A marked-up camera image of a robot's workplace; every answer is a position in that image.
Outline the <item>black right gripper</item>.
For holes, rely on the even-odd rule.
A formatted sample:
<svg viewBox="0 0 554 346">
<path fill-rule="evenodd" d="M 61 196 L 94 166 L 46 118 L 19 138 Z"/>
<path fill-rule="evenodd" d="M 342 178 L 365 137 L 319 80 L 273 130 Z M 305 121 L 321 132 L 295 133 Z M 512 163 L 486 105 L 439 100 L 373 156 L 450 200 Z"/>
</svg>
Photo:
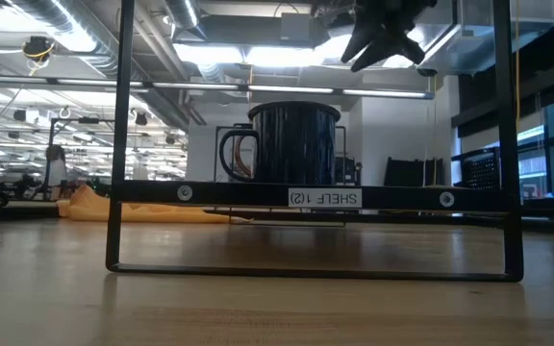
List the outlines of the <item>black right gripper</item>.
<svg viewBox="0 0 554 346">
<path fill-rule="evenodd" d="M 437 0 L 314 1 L 310 15 L 329 33 L 352 28 L 335 58 L 343 63 L 356 58 L 351 71 L 358 72 L 393 56 L 422 63 L 425 52 L 408 34 L 418 18 L 437 4 Z"/>
</svg>

